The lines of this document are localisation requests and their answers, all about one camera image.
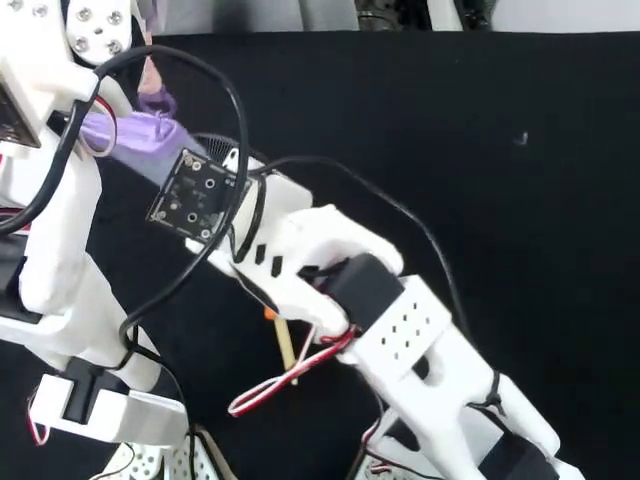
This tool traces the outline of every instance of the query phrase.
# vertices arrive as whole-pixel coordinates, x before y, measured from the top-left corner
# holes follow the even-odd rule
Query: cable
[[[60,185],[65,168],[67,167],[69,155],[73,150],[76,139],[80,133],[80,127],[82,127],[82,122],[89,111],[91,103],[92,102],[85,103],[79,100],[73,103],[69,121],[60,136],[60,143],[58,143],[56,151],[53,154],[51,168],[49,168],[49,172],[47,172],[40,189],[29,205],[13,217],[0,222],[0,236],[10,235],[18,230],[22,230],[33,222],[47,205],[49,205],[51,198]]]
[[[129,459],[129,461],[127,462],[127,464],[124,467],[120,467],[118,470],[114,470],[113,472],[104,472],[104,473],[99,473],[97,475],[94,475],[93,477],[91,477],[89,480],[102,480],[104,478],[109,478],[109,477],[113,477],[115,475],[119,475],[122,472],[124,472],[127,468],[129,468],[131,466],[131,464],[133,463],[133,461],[136,459],[136,451],[133,449],[133,447],[131,445],[129,445],[128,443],[123,443],[123,445],[126,445],[129,450],[131,451],[131,458]]]
[[[96,97],[96,101],[93,105],[100,110],[100,113],[109,118],[109,142],[104,150],[96,150],[89,145],[89,142],[87,142],[82,131],[78,136],[78,141],[91,154],[91,156],[95,158],[104,158],[111,155],[113,149],[116,147],[116,142],[118,140],[118,122],[113,108],[111,108],[111,105],[109,105],[102,97]]]
[[[260,224],[262,223],[262,216],[264,215],[264,206],[267,198],[267,182],[264,179],[263,175],[257,175],[256,181],[258,182],[258,196],[256,198],[256,205],[253,209],[253,216],[251,217],[251,223],[249,224],[249,229],[247,230],[247,235],[240,245],[240,248],[236,252],[236,232],[231,225],[229,229],[229,243],[231,246],[231,256],[233,257],[233,261],[236,263],[242,262],[249,250],[251,250],[251,245],[258,234],[258,230],[260,229]]]
[[[345,165],[338,162],[337,160],[329,157],[322,157],[322,156],[284,157],[284,158],[275,160],[263,167],[251,170],[251,174],[252,175],[269,174],[274,170],[276,170],[277,168],[290,163],[320,163],[320,164],[325,164],[325,165],[329,165],[331,167],[337,168],[338,170],[342,171],[343,173],[351,177],[353,180],[358,182],[360,185],[362,185],[370,193],[384,200],[386,203],[391,205],[393,208],[398,210],[400,213],[402,213],[407,218],[409,218],[413,223],[415,223],[420,228],[420,230],[422,230],[424,235],[427,237],[427,239],[429,240],[429,243],[431,244],[434,251],[436,252],[436,255],[438,256],[440,265],[442,266],[444,274],[447,278],[447,283],[448,283],[449,291],[451,294],[451,301],[453,303],[453,310],[458,323],[458,328],[463,333],[463,335],[467,338],[469,343],[471,343],[472,345],[474,344],[473,336],[471,334],[471,329],[469,328],[469,323],[467,321],[467,317],[462,307],[460,293],[458,292],[458,287],[456,285],[453,272],[451,270],[451,266],[449,265],[449,261],[447,260],[444,254],[444,251],[440,247],[440,244],[438,243],[438,240],[436,239],[433,232],[427,227],[425,223],[422,222],[422,220],[420,220],[420,218],[415,213],[413,213],[405,205],[403,205],[402,203],[400,203],[399,201],[391,197],[389,194],[387,194],[384,190],[382,190],[380,187],[375,185],[373,182],[367,180],[366,178],[354,172],[353,170],[346,167]]]
[[[235,214],[240,207],[242,201],[242,194],[248,178],[249,169],[249,127],[247,124],[246,113],[240,95],[231,81],[215,67],[207,64],[206,62],[180,50],[165,47],[163,45],[147,45],[144,47],[133,48],[126,52],[116,55],[107,62],[98,66],[94,73],[98,78],[102,79],[106,75],[115,70],[121,69],[129,63],[136,61],[138,58],[146,57],[148,55],[166,55],[181,63],[185,63],[196,70],[206,74],[207,76],[216,80],[223,89],[227,92],[231,98],[231,102],[236,111],[238,117],[239,126],[239,160],[238,171],[235,174],[236,182],[228,197],[228,205],[225,208],[222,220],[212,235],[211,240],[205,245],[202,251],[192,260],[192,262],[185,268],[185,270],[174,279],[169,285],[158,292],[153,298],[135,309],[120,326],[119,334],[120,339],[127,348],[132,348],[132,341],[129,339],[128,331],[136,327],[142,321],[142,318],[154,308],[166,302],[171,296],[176,294],[182,286],[189,279],[193,271],[205,262],[209,255],[220,245],[224,237],[229,232],[232,225]]]
[[[29,427],[29,433],[31,433],[31,438],[33,438],[33,442],[36,444],[36,447],[44,447],[51,436],[51,427],[43,425],[44,433],[40,435],[38,425],[31,418],[31,405],[33,404],[33,399],[37,391],[38,387],[35,387],[31,392],[31,395],[29,395],[29,398],[27,398],[27,426]]]
[[[400,463],[396,463],[393,460],[389,460],[388,458],[383,457],[382,455],[378,455],[375,452],[372,452],[369,449],[369,442],[371,441],[371,438],[373,437],[373,435],[375,435],[376,431],[378,430],[378,428],[380,428],[380,424],[382,423],[382,417],[384,416],[384,404],[382,403],[382,399],[380,398],[380,396],[378,395],[378,393],[371,387],[371,385],[369,385],[368,382],[367,386],[369,386],[369,388],[371,389],[371,392],[373,393],[376,402],[378,404],[378,410],[380,411],[380,415],[378,416],[376,423],[373,424],[373,426],[371,428],[369,428],[369,430],[367,430],[363,435],[362,435],[362,443],[361,443],[361,447],[360,447],[360,452],[359,455],[361,454],[366,454],[369,455],[372,458],[375,458],[376,460],[383,462],[383,464],[385,465],[389,465],[391,467],[396,467],[396,468],[400,468],[402,470],[405,470],[406,472],[412,473],[420,478],[425,478],[427,480],[444,480],[442,477],[434,477],[432,475],[425,475],[424,473],[420,473],[417,470],[414,470],[413,468],[407,467],[406,465],[402,465]]]
[[[303,375],[316,365],[324,363],[327,360],[335,357],[351,343],[351,341],[355,337],[355,333],[355,327],[351,327],[332,346],[312,355],[306,360],[302,360],[301,356],[299,361],[284,374],[265,380],[261,384],[256,385],[252,389],[247,390],[243,394],[236,397],[229,405],[227,411],[233,417],[239,417],[249,412],[250,410],[253,410],[258,405],[264,403],[277,392],[282,390],[293,379]]]

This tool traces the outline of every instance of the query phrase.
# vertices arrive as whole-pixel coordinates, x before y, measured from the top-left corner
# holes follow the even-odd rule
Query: ventilation hole
[[[267,246],[262,243],[256,247],[256,265],[260,265],[264,262],[264,257],[267,253]]]
[[[276,278],[280,273],[282,273],[282,257],[278,255],[273,257],[273,262],[271,263],[271,276]]]

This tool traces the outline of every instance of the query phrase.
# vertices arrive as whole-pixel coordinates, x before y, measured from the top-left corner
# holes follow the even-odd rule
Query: black panel
[[[367,331],[403,290],[400,280],[368,253],[350,259],[322,285],[323,293],[333,298],[362,331]]]
[[[27,237],[0,237],[0,316],[37,324],[42,315],[29,312],[20,299],[19,277],[26,262]]]
[[[74,382],[64,418],[82,425],[89,422],[100,390],[129,393],[129,388],[118,377],[79,358],[71,359],[63,376]]]
[[[394,422],[393,425],[391,425],[385,435],[387,437],[395,438],[407,450],[411,450],[412,452],[420,451],[420,444],[418,443],[418,439],[409,429],[409,427],[407,427],[407,424],[399,418]]]
[[[504,434],[480,464],[487,480],[558,480],[540,450],[524,438]]]
[[[147,221],[206,243],[222,219],[234,185],[235,178],[217,162],[185,150],[153,202]]]

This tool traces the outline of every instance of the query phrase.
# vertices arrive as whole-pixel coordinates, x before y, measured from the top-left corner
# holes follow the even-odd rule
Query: white plastic bracket
[[[82,60],[99,65],[131,48],[131,0],[71,0],[67,38]]]
[[[402,295],[351,349],[389,381],[411,370],[451,322],[449,311],[420,277],[407,277],[403,283]]]
[[[231,480],[234,477],[218,475],[215,467],[215,459],[209,456],[208,450],[200,440],[195,437],[194,467],[198,480]],[[113,457],[104,468],[103,473],[116,472],[126,466],[124,470],[114,475],[104,477],[104,480],[189,480],[189,439],[178,448],[161,449],[148,445],[133,444],[135,454],[131,461],[131,449],[126,445],[120,445]]]
[[[442,476],[450,480],[485,480],[468,448],[459,416],[469,403],[486,399],[492,388],[493,369],[451,323],[449,315],[443,313],[444,307],[419,277],[408,277],[403,282],[413,293],[399,297],[395,303],[401,307],[392,305],[379,320],[384,328],[378,329],[376,322],[361,339],[353,342],[345,356],[414,432],[421,450]],[[415,351],[411,345],[407,347],[405,362],[400,356],[396,358],[395,350],[385,353],[381,336],[383,332],[388,335],[389,327],[394,326],[388,318],[390,315],[396,322],[404,322],[403,312],[408,306],[413,307],[411,301],[420,291],[424,295],[420,301],[426,302],[427,309],[421,310],[421,316],[427,312],[430,318],[440,319],[425,322],[423,328],[428,341],[418,340],[420,348],[426,346],[422,352],[430,366],[426,379],[407,368],[411,361],[419,358],[417,347]],[[506,414],[501,416],[504,424],[534,443],[548,459],[553,459],[560,448],[560,439],[544,417],[505,375],[500,376],[498,394]]]
[[[129,395],[101,390],[86,425],[64,418],[73,382],[43,375],[31,406],[34,422],[103,442],[180,445],[187,432],[184,405],[131,390]]]

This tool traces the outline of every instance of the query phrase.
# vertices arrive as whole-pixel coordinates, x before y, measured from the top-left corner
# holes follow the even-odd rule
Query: black wire
[[[222,220],[213,234],[211,240],[205,245],[202,251],[192,260],[192,262],[185,268],[185,270],[176,277],[169,285],[158,292],[149,301],[135,309],[129,314],[125,321],[120,325],[119,334],[120,339],[125,346],[132,348],[132,342],[129,339],[128,331],[140,324],[143,317],[154,308],[160,306],[166,302],[170,297],[175,295],[180,288],[184,286],[189,279],[193,271],[201,263],[206,262],[211,253],[219,247],[224,237],[231,228],[233,219],[240,207],[242,201],[242,194],[248,178],[249,168],[249,128],[247,125],[246,113],[240,95],[231,81],[218,69],[207,64],[206,62],[180,50],[165,47],[163,45],[148,45],[144,47],[133,48],[126,52],[123,52],[107,62],[97,67],[94,72],[99,78],[104,78],[110,72],[125,67],[127,64],[137,60],[141,57],[148,55],[166,55],[182,63],[185,63],[196,70],[199,70],[213,78],[221,84],[223,89],[227,92],[231,98],[231,102],[235,108],[236,115],[238,117],[239,127],[239,143],[238,143],[238,171],[235,173],[235,184],[231,190],[229,198],[229,204],[225,209]]]
[[[375,399],[376,399],[376,403],[378,404],[378,410],[380,412],[380,415],[378,416],[378,419],[376,420],[376,427],[373,430],[373,432],[371,432],[371,434],[369,435],[369,438],[367,439],[370,440],[375,433],[378,431],[378,428],[380,428],[380,424],[382,423],[382,417],[384,417],[384,404],[382,403],[382,399],[380,398],[380,395],[378,395],[378,393],[373,389],[373,387],[369,384],[369,382],[366,382],[367,386],[369,387],[369,389],[371,390],[371,392],[373,393]],[[375,452],[372,452],[371,450],[369,450],[369,445],[367,444],[362,444],[360,451],[358,452],[358,455],[369,455],[372,458],[375,458],[376,460],[379,460],[381,462],[386,463],[387,465],[390,465],[392,467],[396,467],[396,468],[401,468],[402,470],[405,470],[409,473],[413,473],[414,475],[420,477],[420,478],[426,478],[428,480],[444,480],[442,477],[434,477],[431,475],[425,475],[423,473],[420,473],[410,467],[407,467],[406,465],[402,465],[400,463],[396,463],[393,460],[389,460],[388,458],[383,457],[382,455],[378,455]]]
[[[131,451],[131,458],[129,459],[127,464],[124,467],[120,467],[118,470],[115,470],[113,472],[105,472],[100,475],[94,475],[93,477],[91,477],[91,480],[102,480],[103,478],[109,478],[109,477],[118,475],[119,473],[124,472],[127,468],[131,466],[133,461],[136,459],[136,451],[128,443],[123,443],[123,445],[126,445],[127,448]]]
[[[60,186],[60,181],[62,180],[62,176],[64,175],[64,171],[67,167],[69,155],[71,155],[73,146],[75,145],[78,134],[80,133],[80,127],[82,127],[84,117],[89,111],[92,103],[93,99],[87,103],[79,100],[73,103],[69,121],[60,136],[60,142],[53,154],[51,167],[42,182],[42,186],[35,194],[29,205],[24,207],[20,212],[16,213],[8,220],[0,222],[0,236],[10,235],[23,229],[33,222],[47,207],[47,205],[49,205],[51,198],[58,189],[58,186]]]
[[[290,163],[319,163],[319,164],[329,165],[331,167],[337,168],[341,170],[343,173],[346,173],[349,177],[351,177],[353,180],[358,182],[369,192],[371,192],[375,196],[384,200],[386,203],[391,205],[393,208],[401,212],[403,215],[409,218],[413,223],[415,223],[422,230],[424,235],[429,240],[429,243],[431,244],[434,251],[436,252],[436,255],[438,256],[438,260],[440,261],[442,270],[444,270],[444,274],[447,278],[447,283],[449,286],[449,292],[451,294],[451,301],[453,303],[453,310],[454,310],[454,314],[458,324],[458,328],[460,328],[460,331],[467,338],[469,343],[474,344],[473,336],[471,334],[471,329],[469,328],[469,322],[467,321],[467,316],[465,315],[464,309],[462,307],[460,293],[458,292],[458,287],[456,285],[453,272],[451,270],[451,266],[449,265],[449,261],[447,260],[447,257],[445,256],[444,251],[442,250],[442,247],[440,247],[440,244],[438,243],[438,240],[436,239],[431,229],[429,229],[429,227],[427,227],[427,225],[424,222],[422,222],[422,220],[420,220],[420,218],[415,213],[413,213],[405,205],[403,205],[402,203],[400,203],[399,201],[391,197],[389,194],[387,194],[384,190],[382,190],[380,187],[375,185],[373,182],[362,177],[360,174],[354,172],[353,170],[346,167],[345,165],[338,162],[337,160],[329,157],[321,157],[321,156],[284,157],[284,158],[275,160],[263,167],[252,169],[251,175],[269,174],[274,170],[276,170],[277,168]]]
[[[233,229],[229,231],[231,234],[233,232],[233,236],[230,237],[231,240],[231,252],[233,255],[233,261],[236,263],[240,263],[244,260],[251,250],[251,244],[256,238],[258,234],[258,230],[260,229],[260,224],[262,223],[262,216],[264,215],[264,206],[265,201],[267,199],[267,182],[264,179],[263,175],[258,175],[256,178],[258,182],[258,196],[256,198],[256,206],[253,209],[253,216],[251,217],[251,223],[249,224],[249,229],[247,230],[247,235],[240,245],[238,252],[235,252],[235,232]]]

